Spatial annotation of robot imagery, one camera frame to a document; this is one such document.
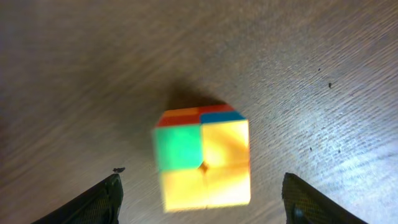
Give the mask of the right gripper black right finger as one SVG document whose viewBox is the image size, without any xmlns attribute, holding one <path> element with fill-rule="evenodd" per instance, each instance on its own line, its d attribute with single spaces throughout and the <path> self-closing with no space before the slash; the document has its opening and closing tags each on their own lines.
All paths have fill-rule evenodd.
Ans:
<svg viewBox="0 0 398 224">
<path fill-rule="evenodd" d="M 284 175 L 282 200 L 287 223 L 364 222 L 293 173 Z"/>
</svg>

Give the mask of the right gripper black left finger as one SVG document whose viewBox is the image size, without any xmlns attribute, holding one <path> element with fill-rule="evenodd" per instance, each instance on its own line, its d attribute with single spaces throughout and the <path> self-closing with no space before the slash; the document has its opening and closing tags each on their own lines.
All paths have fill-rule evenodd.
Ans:
<svg viewBox="0 0 398 224">
<path fill-rule="evenodd" d="M 34 224 L 118 224 L 123 201 L 119 174 L 112 174 Z"/>
</svg>

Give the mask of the multicolour puzzle cube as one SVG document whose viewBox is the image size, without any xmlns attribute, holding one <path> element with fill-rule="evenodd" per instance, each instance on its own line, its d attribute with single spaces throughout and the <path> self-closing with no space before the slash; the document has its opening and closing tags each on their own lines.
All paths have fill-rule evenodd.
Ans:
<svg viewBox="0 0 398 224">
<path fill-rule="evenodd" d="M 165 212 L 250 203 L 249 121 L 232 106 L 167 110 L 153 142 Z"/>
</svg>

